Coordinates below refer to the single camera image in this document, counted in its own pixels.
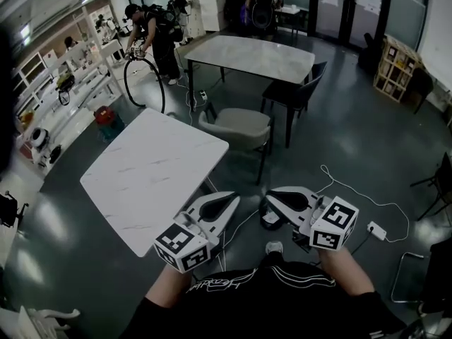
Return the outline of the stack of white boxes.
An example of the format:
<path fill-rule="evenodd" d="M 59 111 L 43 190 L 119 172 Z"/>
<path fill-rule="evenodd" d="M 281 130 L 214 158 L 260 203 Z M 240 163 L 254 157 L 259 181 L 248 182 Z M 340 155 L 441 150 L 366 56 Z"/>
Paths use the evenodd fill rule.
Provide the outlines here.
<path fill-rule="evenodd" d="M 207 32 L 219 32 L 226 28 L 226 0 L 193 0 L 195 9 L 201 12 L 203 29 Z"/>

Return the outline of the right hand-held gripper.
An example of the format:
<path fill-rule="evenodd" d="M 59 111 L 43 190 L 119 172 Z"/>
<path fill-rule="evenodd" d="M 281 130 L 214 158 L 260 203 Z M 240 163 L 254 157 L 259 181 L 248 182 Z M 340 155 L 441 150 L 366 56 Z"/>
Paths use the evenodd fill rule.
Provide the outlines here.
<path fill-rule="evenodd" d="M 303 186 L 281 186 L 267 191 L 268 206 L 283 219 L 298 227 L 292 233 L 294 243 L 309 252 L 311 248 L 339 251 L 352 234 L 359 209 L 339 196 L 319 196 Z M 314 207 L 305 213 L 308 202 Z"/>

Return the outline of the grey marble dining table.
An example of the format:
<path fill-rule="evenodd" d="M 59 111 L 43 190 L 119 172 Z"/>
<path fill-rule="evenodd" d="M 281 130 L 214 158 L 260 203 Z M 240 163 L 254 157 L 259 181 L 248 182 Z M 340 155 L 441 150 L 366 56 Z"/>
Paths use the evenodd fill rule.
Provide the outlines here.
<path fill-rule="evenodd" d="M 206 64 L 225 69 L 272 78 L 277 81 L 301 83 L 311 71 L 315 55 L 291 46 L 246 37 L 215 35 L 194 47 L 186 55 L 189 82 L 189 107 L 194 112 L 193 64 Z"/>

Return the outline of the black round waste bin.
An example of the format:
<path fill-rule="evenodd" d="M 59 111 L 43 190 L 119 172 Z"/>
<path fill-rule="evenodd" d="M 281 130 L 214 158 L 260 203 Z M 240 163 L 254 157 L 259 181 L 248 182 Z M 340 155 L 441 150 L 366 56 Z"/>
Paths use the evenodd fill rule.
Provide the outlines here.
<path fill-rule="evenodd" d="M 285 221 L 281 218 L 279 218 L 279 221 L 277 221 L 274 225 L 269 225 L 264 219 L 263 216 L 266 215 L 267 213 L 271 213 L 274 212 L 267 204 L 266 200 L 263 199 L 260 204 L 259 204 L 259 208 L 258 208 L 258 212 L 259 212 L 259 216 L 260 216 L 260 223 L 261 226 L 268 230 L 268 231 L 275 231 L 280 229 L 284 224 Z"/>

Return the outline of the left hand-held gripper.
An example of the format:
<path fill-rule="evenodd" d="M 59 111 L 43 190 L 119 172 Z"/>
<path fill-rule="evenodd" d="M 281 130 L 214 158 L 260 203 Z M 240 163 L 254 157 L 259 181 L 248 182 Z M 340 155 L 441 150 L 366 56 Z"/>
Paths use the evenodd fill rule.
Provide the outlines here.
<path fill-rule="evenodd" d="M 154 240 L 158 256 L 180 273 L 187 273 L 211 259 L 211 251 L 229 225 L 240 195 L 219 191 L 197 198 L 192 205 L 173 219 Z M 202 215 L 202 224 L 190 215 Z"/>

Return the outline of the white round pet carrier backpack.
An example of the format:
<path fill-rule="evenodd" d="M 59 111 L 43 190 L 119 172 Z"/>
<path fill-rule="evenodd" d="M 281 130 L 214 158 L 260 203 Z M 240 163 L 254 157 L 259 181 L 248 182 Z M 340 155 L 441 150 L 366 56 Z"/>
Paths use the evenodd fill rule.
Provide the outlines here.
<path fill-rule="evenodd" d="M 37 127 L 33 130 L 30 136 L 31 146 L 38 151 L 44 149 L 49 142 L 49 132 L 46 129 Z"/>

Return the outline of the red vacuum cleaner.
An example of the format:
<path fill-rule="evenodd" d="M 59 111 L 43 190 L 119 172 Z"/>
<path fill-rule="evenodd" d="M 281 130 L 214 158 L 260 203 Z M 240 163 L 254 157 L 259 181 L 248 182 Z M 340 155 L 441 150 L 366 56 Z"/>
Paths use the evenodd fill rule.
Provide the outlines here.
<path fill-rule="evenodd" d="M 101 106 L 94 112 L 95 122 L 106 141 L 114 140 L 125 128 L 119 114 L 107 106 Z"/>

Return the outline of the person's black shirt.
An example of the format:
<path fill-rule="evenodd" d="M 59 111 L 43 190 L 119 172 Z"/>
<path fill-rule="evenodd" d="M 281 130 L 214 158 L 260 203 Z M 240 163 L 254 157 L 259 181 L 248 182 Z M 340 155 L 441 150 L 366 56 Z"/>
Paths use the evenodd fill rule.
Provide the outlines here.
<path fill-rule="evenodd" d="M 405 327 L 379 293 L 351 296 L 320 268 L 271 258 L 208 275 L 171 308 L 143 299 L 119 339 L 380 339 Z"/>

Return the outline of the white shelving rack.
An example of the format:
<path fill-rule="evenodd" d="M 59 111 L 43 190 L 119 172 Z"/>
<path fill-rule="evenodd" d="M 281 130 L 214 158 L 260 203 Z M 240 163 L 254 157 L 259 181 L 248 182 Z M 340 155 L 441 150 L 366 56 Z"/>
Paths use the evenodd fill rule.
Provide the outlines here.
<path fill-rule="evenodd" d="M 95 13 L 80 13 L 55 32 L 45 32 L 45 38 L 13 69 L 13 92 L 16 96 L 16 121 L 28 113 L 43 111 L 59 104 L 57 81 L 70 73 L 75 83 L 70 98 L 81 95 L 85 86 L 97 75 L 107 75 L 106 60 L 120 53 L 117 40 L 104 37 L 95 27 Z"/>

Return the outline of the wooden grid shelf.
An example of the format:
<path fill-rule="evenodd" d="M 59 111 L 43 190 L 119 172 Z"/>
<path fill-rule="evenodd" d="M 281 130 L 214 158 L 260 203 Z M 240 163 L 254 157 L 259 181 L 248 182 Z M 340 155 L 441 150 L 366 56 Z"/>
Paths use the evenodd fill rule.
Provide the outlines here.
<path fill-rule="evenodd" d="M 422 67 L 422 59 L 414 49 L 385 35 L 374 88 L 392 100 L 401 102 L 414 70 Z"/>

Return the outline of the white marble square table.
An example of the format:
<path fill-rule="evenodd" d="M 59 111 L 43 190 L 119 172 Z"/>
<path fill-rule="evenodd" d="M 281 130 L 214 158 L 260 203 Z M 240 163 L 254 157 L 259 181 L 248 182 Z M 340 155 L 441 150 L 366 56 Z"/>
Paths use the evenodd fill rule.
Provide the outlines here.
<path fill-rule="evenodd" d="M 145 109 L 80 183 L 127 247 L 144 257 L 228 149 L 226 141 Z"/>

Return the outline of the beige upholstered chair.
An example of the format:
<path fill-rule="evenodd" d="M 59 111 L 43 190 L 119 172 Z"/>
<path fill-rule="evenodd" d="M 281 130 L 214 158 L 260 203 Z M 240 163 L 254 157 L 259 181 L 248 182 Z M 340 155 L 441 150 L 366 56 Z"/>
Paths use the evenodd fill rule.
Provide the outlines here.
<path fill-rule="evenodd" d="M 208 103 L 198 116 L 198 125 L 206 133 L 226 141 L 233 151 L 260 153 L 256 184 L 261 183 L 266 157 L 273 151 L 274 117 L 241 108 L 216 112 L 213 104 Z"/>

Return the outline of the white ornate dresser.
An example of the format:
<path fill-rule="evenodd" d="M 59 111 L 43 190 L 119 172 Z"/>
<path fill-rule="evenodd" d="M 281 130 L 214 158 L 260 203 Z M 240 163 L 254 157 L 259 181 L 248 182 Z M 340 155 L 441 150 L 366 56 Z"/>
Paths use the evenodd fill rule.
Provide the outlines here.
<path fill-rule="evenodd" d="M 0 308 L 0 339 L 69 339 L 66 332 L 71 328 L 58 319 L 75 319 L 81 312 L 74 309 L 70 313 L 43 309 L 26 309 L 19 312 Z"/>

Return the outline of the dark upholstered chair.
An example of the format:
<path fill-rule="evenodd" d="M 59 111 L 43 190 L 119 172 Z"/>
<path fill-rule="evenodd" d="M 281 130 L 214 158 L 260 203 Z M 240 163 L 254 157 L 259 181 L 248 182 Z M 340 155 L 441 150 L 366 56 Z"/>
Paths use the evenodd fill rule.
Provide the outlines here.
<path fill-rule="evenodd" d="M 309 100 L 326 72 L 328 62 L 314 64 L 312 69 L 300 84 L 285 81 L 273 81 L 263 92 L 260 112 L 263 113 L 266 102 L 270 101 L 270 108 L 275 103 L 286 108 L 285 120 L 285 147 L 290 147 L 292 122 L 297 112 L 301 116 L 303 110 L 307 111 Z"/>

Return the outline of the person's left forearm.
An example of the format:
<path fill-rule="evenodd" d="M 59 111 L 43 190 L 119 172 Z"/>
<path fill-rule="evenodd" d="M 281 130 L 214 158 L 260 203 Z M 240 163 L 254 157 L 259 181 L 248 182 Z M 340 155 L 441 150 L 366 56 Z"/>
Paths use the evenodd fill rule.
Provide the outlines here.
<path fill-rule="evenodd" d="M 171 265 L 166 265 L 145 298 L 159 307 L 171 308 L 190 287 L 191 281 L 191 272 L 180 273 Z"/>

